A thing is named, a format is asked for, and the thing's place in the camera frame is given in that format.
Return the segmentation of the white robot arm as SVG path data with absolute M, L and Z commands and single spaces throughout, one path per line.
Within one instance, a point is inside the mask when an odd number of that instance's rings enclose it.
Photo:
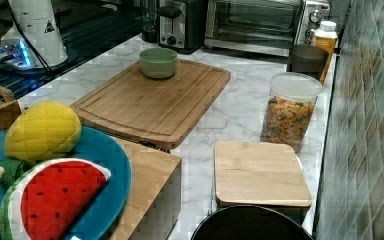
M 68 59 L 51 0 L 8 0 L 13 26 L 1 38 L 14 44 L 16 57 L 8 64 L 19 70 L 46 69 Z

